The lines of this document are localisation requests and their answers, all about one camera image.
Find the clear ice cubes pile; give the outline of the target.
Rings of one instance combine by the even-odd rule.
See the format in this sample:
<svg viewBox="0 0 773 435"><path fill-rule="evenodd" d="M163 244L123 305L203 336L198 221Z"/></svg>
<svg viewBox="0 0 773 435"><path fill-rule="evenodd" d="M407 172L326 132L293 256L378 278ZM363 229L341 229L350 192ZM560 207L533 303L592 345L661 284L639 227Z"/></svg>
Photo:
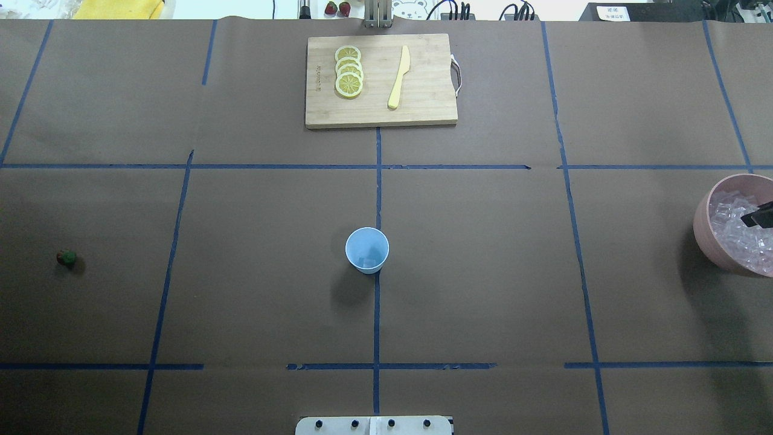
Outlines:
<svg viewBox="0 0 773 435"><path fill-rule="evenodd" d="M772 270L770 228L748 227L742 216L759 209L757 198L740 191L716 190L709 202L710 226L722 247L747 269L764 275Z"/></svg>

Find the light blue plastic cup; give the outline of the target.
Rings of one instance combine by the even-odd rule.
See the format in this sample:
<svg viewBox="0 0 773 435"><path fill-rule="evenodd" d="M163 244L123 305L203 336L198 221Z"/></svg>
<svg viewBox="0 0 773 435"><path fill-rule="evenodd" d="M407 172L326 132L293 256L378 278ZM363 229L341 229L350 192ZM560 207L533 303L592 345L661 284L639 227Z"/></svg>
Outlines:
<svg viewBox="0 0 773 435"><path fill-rule="evenodd" d="M379 272L387 261L389 253L389 240L377 228L358 228L346 239L346 259L359 272L367 275Z"/></svg>

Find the pink bowl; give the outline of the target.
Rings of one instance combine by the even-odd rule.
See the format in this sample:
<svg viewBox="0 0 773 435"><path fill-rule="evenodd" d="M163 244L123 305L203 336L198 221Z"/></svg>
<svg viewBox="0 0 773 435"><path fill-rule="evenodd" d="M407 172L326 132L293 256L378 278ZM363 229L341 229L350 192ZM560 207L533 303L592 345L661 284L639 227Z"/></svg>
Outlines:
<svg viewBox="0 0 773 435"><path fill-rule="evenodd" d="M710 207L709 201L715 191L739 191L743 195L753 195L763 203L771 202L772 199L772 179L764 175L750 173L738 173L724 177L706 193L699 202L693 218L694 239L698 243L704 256L712 264L720 269L736 274L738 276L748 276L754 278L771 278L771 273L756 272L748 269L736 259L733 259L731 253L719 242L710 225Z"/></svg>

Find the bamboo cutting board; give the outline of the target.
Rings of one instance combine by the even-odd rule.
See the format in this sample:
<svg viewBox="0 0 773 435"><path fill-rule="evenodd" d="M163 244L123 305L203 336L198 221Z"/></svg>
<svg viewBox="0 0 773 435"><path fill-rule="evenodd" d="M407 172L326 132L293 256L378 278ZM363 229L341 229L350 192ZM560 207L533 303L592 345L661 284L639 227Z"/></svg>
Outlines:
<svg viewBox="0 0 773 435"><path fill-rule="evenodd" d="M364 88L347 99L336 92L335 52L356 46L362 53ZM409 47L397 110L389 110L401 49ZM458 122L447 33L311 37L307 41L306 127L453 126Z"/></svg>

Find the yellow plastic knife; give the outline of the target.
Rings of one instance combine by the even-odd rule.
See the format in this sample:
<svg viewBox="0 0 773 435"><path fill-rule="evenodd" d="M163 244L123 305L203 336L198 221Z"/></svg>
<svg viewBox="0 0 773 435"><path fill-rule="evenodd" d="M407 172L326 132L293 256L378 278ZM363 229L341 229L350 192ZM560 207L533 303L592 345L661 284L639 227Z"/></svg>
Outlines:
<svg viewBox="0 0 773 435"><path fill-rule="evenodd" d="M394 85L392 86L392 89L390 91L390 95L387 101L387 107L389 108L389 110L392 110L392 111L397 110L397 108L400 105L404 76L409 72L410 66L411 66L411 53L409 52L409 47L403 46L401 49L401 56L400 56L399 66L397 69Z"/></svg>

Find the lemon slice bottom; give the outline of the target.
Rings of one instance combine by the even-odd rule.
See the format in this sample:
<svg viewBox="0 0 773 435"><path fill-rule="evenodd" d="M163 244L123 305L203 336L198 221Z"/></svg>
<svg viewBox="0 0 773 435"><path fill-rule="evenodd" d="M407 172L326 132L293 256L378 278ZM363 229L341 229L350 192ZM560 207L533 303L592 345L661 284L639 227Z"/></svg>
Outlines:
<svg viewBox="0 0 773 435"><path fill-rule="evenodd" d="M356 72L343 72L336 78L336 92L341 97L358 97L364 88L364 78Z"/></svg>

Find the lemon slice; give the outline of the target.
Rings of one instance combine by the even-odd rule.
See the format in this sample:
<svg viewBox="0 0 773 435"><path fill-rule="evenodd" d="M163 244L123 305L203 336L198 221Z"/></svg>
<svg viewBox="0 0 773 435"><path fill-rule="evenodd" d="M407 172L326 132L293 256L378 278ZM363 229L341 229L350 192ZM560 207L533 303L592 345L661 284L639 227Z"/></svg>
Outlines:
<svg viewBox="0 0 773 435"><path fill-rule="evenodd" d="M340 66L336 71L336 78L345 76L346 74L353 74L360 79L364 78L364 70L359 64L346 63Z"/></svg>
<svg viewBox="0 0 773 435"><path fill-rule="evenodd" d="M335 52L336 61L340 61L345 58L352 58L360 61L362 59L362 53L356 46L341 46Z"/></svg>
<svg viewBox="0 0 773 435"><path fill-rule="evenodd" d="M362 71L362 64L358 58L355 57L343 57L336 62L336 72L340 74L341 71L349 71L350 69L358 69Z"/></svg>
<svg viewBox="0 0 773 435"><path fill-rule="evenodd" d="M336 92L341 97L358 97L364 88L364 78L356 72L343 72L336 78Z"/></svg>

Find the lemon slice top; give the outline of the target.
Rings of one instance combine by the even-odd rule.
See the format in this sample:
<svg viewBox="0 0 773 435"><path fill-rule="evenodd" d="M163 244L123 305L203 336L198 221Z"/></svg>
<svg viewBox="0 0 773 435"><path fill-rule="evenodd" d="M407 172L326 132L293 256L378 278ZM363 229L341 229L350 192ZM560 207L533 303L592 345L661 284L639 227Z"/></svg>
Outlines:
<svg viewBox="0 0 773 435"><path fill-rule="evenodd" d="M362 53L356 46L341 46L335 52L336 61L340 61L345 58L352 58L360 61L362 59Z"/></svg>

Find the strawberry on side table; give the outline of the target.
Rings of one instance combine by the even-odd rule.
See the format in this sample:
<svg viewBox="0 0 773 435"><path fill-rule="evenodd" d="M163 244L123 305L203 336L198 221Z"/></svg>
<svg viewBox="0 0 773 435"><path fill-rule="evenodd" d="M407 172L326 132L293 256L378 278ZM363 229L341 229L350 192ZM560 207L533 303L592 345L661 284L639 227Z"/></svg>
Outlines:
<svg viewBox="0 0 773 435"><path fill-rule="evenodd" d="M337 16L339 7L334 1L328 1L326 3L324 14L326 16Z"/></svg>

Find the red toy strawberry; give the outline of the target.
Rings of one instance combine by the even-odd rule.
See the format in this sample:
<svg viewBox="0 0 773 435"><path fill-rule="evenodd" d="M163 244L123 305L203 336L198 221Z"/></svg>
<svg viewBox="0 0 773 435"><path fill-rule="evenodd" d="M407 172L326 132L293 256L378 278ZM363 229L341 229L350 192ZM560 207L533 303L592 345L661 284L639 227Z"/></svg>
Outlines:
<svg viewBox="0 0 773 435"><path fill-rule="evenodd" d="M60 250L56 253L56 262L67 269L72 269L77 263L77 253L73 250Z"/></svg>

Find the yellow cloth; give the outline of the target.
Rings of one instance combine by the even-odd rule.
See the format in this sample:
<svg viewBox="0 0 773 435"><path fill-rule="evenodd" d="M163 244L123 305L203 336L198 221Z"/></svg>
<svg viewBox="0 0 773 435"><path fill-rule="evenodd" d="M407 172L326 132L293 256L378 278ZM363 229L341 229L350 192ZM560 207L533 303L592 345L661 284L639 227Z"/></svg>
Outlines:
<svg viewBox="0 0 773 435"><path fill-rule="evenodd" d="M74 19L158 19L164 8L165 1L83 1Z"/></svg>

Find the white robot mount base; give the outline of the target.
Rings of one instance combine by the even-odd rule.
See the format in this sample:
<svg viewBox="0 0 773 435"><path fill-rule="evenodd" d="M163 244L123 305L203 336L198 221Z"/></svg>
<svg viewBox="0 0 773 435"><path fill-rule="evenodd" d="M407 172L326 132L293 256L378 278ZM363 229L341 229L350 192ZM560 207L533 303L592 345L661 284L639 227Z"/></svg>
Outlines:
<svg viewBox="0 0 773 435"><path fill-rule="evenodd" d="M440 415L309 416L295 434L454 434L453 419Z"/></svg>

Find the aluminium frame post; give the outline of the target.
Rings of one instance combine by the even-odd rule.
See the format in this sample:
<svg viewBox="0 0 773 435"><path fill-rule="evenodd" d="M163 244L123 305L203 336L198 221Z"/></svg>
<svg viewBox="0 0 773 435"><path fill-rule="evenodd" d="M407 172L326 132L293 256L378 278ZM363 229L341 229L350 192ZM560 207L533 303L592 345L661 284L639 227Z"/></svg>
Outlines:
<svg viewBox="0 0 773 435"><path fill-rule="evenodd" d="M364 0L364 27L390 28L394 23L393 2Z"/></svg>

